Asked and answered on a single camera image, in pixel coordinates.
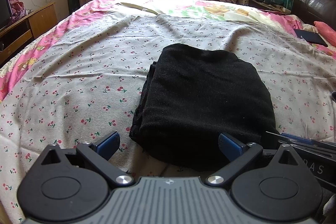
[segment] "floral bedding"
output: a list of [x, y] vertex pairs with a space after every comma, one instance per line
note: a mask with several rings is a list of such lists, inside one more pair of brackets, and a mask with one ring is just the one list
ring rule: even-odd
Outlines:
[[234, 52], [267, 86], [279, 132], [335, 141], [335, 60], [269, 15], [215, 1], [94, 0], [0, 70], [0, 200], [13, 223], [24, 219], [17, 187], [49, 142], [71, 148], [118, 131], [110, 161], [132, 176], [197, 175], [128, 137], [149, 66], [172, 43]]

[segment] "television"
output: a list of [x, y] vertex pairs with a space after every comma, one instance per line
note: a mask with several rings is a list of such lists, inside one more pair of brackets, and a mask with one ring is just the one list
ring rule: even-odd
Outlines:
[[7, 26], [13, 16], [9, 0], [0, 0], [0, 30]]

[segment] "folded black clothing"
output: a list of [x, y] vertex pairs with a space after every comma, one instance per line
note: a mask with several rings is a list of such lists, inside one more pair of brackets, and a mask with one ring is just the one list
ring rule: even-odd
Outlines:
[[173, 44], [150, 67], [130, 138], [158, 160], [203, 171], [227, 163], [220, 133], [247, 143], [265, 131], [278, 133], [273, 105], [250, 63]]

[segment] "black leather headboard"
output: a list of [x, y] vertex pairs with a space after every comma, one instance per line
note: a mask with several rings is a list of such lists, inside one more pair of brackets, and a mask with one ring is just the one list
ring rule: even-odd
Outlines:
[[307, 24], [323, 21], [336, 30], [336, 0], [294, 0], [292, 14]]

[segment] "white basket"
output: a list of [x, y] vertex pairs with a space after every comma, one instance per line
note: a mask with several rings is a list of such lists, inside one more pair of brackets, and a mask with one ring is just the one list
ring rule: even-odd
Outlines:
[[249, 5], [249, 0], [238, 0], [238, 4], [248, 6]]

